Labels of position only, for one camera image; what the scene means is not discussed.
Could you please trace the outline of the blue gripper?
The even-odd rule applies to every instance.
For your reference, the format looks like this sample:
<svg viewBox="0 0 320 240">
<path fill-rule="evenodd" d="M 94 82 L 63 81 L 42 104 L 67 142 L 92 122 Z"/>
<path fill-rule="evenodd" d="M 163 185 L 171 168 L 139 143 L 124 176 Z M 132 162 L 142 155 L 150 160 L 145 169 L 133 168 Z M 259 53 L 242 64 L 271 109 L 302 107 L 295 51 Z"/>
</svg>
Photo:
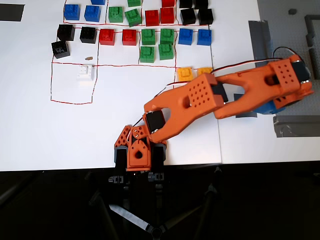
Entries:
<svg viewBox="0 0 320 240">
<path fill-rule="evenodd" d="M 262 114 L 262 115 L 273 115 L 273 114 L 277 114 L 279 112 L 282 112 L 285 109 L 286 109 L 285 107 L 277 108 L 274 101 L 271 100 L 271 101 L 263 104 L 262 106 L 256 108 L 254 110 L 254 112 L 257 114 Z"/>
</svg>

